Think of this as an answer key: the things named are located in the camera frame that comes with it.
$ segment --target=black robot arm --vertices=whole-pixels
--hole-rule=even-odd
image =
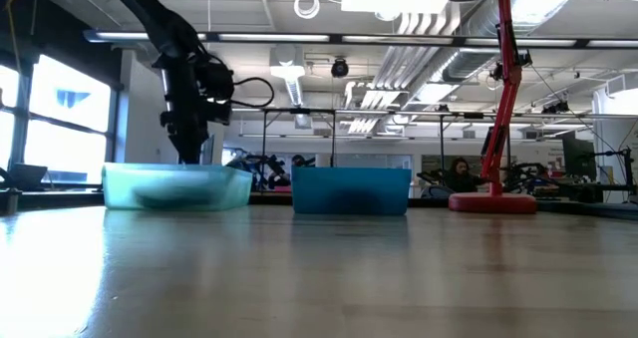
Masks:
[[[208,139],[207,122],[229,124],[232,72],[205,50],[190,24],[159,0],[121,1],[140,20],[160,53],[154,67],[162,72],[167,107],[160,123],[179,160],[198,164],[201,145]]]

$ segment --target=red circular base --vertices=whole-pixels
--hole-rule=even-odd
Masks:
[[[477,213],[536,213],[536,199],[528,194],[455,193],[448,207],[454,211]]]

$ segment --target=wooden table surface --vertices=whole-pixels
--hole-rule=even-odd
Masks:
[[[638,224],[33,211],[0,218],[0,337],[637,337]]]

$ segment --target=light blue bin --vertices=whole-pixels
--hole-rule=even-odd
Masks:
[[[105,164],[109,209],[217,211],[248,204],[252,174],[222,166]]]
[[[402,215],[409,169],[293,168],[296,213]]]

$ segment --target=laptop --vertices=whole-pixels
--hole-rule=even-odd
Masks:
[[[9,174],[18,189],[22,191],[38,191],[42,190],[41,182],[47,173],[47,169],[47,167],[14,164],[9,169]]]

